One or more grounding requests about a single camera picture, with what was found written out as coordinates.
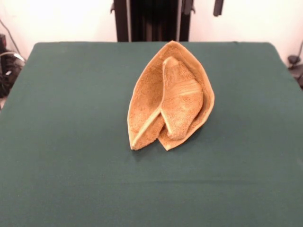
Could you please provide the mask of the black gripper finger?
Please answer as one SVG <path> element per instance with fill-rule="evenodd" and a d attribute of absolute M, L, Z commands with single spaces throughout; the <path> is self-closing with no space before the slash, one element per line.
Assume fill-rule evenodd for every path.
<path fill-rule="evenodd" d="M 224 0 L 215 0 L 214 11 L 213 11 L 214 16 L 220 16 L 222 14 L 223 4 L 224 4 Z"/>

